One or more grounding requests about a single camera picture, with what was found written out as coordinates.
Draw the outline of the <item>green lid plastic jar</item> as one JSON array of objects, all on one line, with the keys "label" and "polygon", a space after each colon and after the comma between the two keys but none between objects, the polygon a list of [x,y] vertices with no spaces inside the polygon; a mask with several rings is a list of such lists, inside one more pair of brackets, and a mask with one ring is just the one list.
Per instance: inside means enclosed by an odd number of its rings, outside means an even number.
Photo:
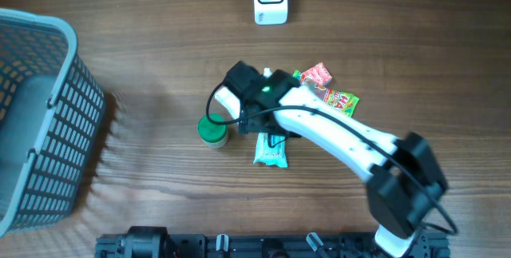
[{"label": "green lid plastic jar", "polygon": [[209,148],[218,149],[228,141],[228,127],[211,123],[207,116],[200,119],[197,129],[200,139]]}]

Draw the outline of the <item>teal snack packet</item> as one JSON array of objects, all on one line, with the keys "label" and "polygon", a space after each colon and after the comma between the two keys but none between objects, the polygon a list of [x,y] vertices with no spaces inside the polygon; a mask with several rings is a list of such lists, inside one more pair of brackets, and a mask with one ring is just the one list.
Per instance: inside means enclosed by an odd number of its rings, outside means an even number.
[{"label": "teal snack packet", "polygon": [[286,137],[268,133],[259,133],[255,146],[254,164],[261,163],[266,166],[286,168]]}]

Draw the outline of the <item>red small snack pack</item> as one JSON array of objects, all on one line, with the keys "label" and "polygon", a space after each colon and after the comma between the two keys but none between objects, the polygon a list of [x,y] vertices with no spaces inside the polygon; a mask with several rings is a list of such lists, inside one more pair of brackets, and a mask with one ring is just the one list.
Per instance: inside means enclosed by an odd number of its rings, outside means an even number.
[{"label": "red small snack pack", "polygon": [[306,80],[311,80],[319,85],[326,86],[331,82],[332,76],[325,65],[322,62],[319,62],[301,74],[300,82],[304,82]]}]

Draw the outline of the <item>haribo gummy bag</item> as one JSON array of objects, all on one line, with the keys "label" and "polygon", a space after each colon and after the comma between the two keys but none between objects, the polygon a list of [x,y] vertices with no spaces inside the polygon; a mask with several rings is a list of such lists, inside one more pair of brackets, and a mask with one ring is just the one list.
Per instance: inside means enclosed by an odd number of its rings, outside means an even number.
[{"label": "haribo gummy bag", "polygon": [[348,117],[353,115],[359,101],[359,98],[354,94],[327,88],[324,85],[314,82],[309,77],[304,77],[298,70],[293,73],[293,77],[298,79],[301,85],[305,85],[320,100],[324,101],[332,108]]}]

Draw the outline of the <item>white tissue pack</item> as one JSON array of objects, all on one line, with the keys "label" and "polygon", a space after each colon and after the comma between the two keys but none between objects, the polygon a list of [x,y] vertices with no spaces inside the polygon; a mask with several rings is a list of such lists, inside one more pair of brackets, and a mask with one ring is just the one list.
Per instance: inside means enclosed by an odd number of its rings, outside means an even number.
[{"label": "white tissue pack", "polygon": [[272,75],[272,71],[271,71],[271,69],[270,69],[270,68],[265,68],[265,69],[263,70],[263,75],[264,75],[265,77],[270,77],[270,76]]}]

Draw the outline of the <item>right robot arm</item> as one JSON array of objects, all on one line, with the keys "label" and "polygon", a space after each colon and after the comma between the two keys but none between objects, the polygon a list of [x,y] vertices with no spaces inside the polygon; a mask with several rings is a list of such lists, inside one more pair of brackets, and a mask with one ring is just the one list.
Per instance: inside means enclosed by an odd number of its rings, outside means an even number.
[{"label": "right robot arm", "polygon": [[424,221],[440,210],[448,189],[428,141],[399,138],[366,126],[329,106],[290,73],[259,73],[237,62],[212,92],[240,133],[303,137],[344,163],[364,183],[378,222],[374,242],[383,255],[404,257],[418,242]]}]

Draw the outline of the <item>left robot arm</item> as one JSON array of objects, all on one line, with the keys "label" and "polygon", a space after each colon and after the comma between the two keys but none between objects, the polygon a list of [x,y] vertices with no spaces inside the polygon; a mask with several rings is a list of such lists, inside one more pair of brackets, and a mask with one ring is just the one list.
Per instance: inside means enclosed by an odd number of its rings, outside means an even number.
[{"label": "left robot arm", "polygon": [[118,252],[123,257],[132,258],[173,257],[170,236],[165,227],[132,226],[121,238]]}]

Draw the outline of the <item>grey plastic mesh basket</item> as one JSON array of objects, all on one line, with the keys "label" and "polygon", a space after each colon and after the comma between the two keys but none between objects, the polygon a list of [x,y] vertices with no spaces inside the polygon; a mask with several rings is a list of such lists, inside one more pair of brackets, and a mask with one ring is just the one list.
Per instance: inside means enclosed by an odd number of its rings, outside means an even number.
[{"label": "grey plastic mesh basket", "polygon": [[73,210],[106,108],[66,21],[1,10],[1,234]]}]

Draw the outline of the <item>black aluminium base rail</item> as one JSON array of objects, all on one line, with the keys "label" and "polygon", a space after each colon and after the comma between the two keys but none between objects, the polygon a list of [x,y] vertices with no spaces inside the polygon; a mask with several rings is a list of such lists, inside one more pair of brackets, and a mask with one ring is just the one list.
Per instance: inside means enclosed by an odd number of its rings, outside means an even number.
[{"label": "black aluminium base rail", "polygon": [[[126,234],[96,240],[95,257],[123,257],[118,252]],[[169,235],[173,257],[386,257],[371,232],[316,235],[316,242],[301,236]]]}]

